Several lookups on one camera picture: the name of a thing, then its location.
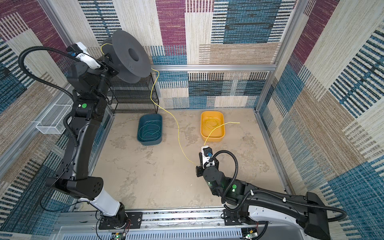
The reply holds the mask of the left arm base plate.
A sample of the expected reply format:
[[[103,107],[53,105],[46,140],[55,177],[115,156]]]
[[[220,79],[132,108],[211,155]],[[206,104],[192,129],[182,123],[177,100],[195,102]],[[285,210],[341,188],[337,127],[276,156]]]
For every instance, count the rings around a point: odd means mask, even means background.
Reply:
[[[143,212],[125,212],[114,217],[102,216],[98,230],[139,229],[142,224]]]

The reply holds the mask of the yellow plastic bin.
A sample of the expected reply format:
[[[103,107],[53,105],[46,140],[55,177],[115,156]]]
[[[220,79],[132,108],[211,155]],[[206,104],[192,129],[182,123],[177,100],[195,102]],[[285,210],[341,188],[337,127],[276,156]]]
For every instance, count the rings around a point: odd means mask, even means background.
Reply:
[[[225,136],[224,115],[218,111],[205,111],[201,114],[201,136],[207,142],[221,142]]]

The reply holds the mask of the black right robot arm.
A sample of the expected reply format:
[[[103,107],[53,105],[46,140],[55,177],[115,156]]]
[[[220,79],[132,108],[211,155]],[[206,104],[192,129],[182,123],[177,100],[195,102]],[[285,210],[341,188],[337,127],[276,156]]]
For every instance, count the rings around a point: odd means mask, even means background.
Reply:
[[[229,155],[235,162],[231,178],[219,170],[217,157],[220,154]],[[230,225],[264,225],[261,231],[243,235],[244,240],[259,240],[272,222],[298,228],[315,239],[329,240],[329,224],[348,215],[342,209],[326,206],[315,193],[308,192],[304,196],[282,194],[238,180],[239,163],[230,151],[213,153],[209,146],[203,146],[199,158],[196,175],[204,178],[212,195],[221,198],[224,220]]]

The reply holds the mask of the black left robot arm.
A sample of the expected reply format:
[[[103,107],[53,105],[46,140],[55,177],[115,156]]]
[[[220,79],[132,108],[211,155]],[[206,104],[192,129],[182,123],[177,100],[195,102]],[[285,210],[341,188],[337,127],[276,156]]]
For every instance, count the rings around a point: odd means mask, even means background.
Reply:
[[[42,80],[25,66],[28,54],[37,51],[50,51],[63,55],[74,63],[68,70],[67,80],[74,87],[70,93],[62,87]],[[112,228],[121,229],[128,217],[124,204],[112,198],[104,189],[100,177],[89,176],[89,160],[97,131],[109,104],[107,97],[110,80],[119,71],[110,54],[95,60],[96,67],[79,59],[80,48],[72,45],[66,52],[44,46],[34,46],[23,50],[18,58],[20,69],[32,79],[58,89],[73,100],[70,113],[63,124],[69,134],[65,155],[54,177],[46,179],[46,186],[55,191],[88,202],[102,214],[102,221]]]

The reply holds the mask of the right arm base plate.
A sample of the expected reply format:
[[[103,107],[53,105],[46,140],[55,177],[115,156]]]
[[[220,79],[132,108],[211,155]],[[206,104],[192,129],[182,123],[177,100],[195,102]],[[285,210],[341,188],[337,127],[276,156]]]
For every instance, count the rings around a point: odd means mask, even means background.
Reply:
[[[266,221],[255,221],[251,219],[248,211],[230,212],[224,209],[221,218],[224,220],[226,226],[264,225],[266,223]]]

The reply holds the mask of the grey perforated cable spool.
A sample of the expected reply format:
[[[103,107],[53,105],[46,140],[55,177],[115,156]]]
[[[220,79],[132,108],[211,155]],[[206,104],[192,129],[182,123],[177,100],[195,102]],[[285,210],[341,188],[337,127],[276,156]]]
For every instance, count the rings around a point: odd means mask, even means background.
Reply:
[[[151,63],[144,47],[131,34],[123,30],[115,31],[102,42],[102,54],[110,56],[117,77],[122,81],[135,84],[151,73]]]

